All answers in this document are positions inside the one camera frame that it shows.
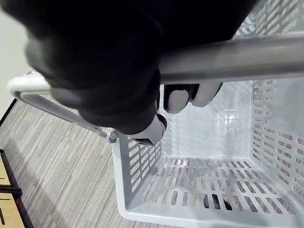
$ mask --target shopping basket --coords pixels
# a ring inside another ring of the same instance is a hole
[[[204,108],[167,114],[164,138],[105,133],[40,94],[35,71],[14,96],[106,137],[127,219],[180,227],[304,227],[304,2],[262,1],[228,42],[169,53],[162,84],[224,82]]]

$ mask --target gray carpet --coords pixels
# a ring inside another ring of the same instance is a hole
[[[17,102],[0,127],[3,148],[36,228],[164,228],[128,221],[116,205],[110,144]]]

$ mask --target wall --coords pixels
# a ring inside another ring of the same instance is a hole
[[[29,70],[23,53],[26,40],[23,26],[0,10],[0,118],[13,101],[7,82]]]

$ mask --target basket bottom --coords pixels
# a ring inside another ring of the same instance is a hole
[[[141,186],[128,211],[156,214],[162,216],[159,223],[171,225],[166,219],[215,219],[218,223],[259,227],[298,226],[292,204],[250,159],[162,156],[152,175],[151,181]],[[193,227],[190,223],[175,225]]]

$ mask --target robotic hand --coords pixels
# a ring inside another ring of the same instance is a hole
[[[257,0],[1,0],[28,32],[29,64],[52,96],[95,125],[155,144],[167,127],[157,114],[162,52],[229,40]],[[164,109],[204,107],[221,83],[166,85]]]

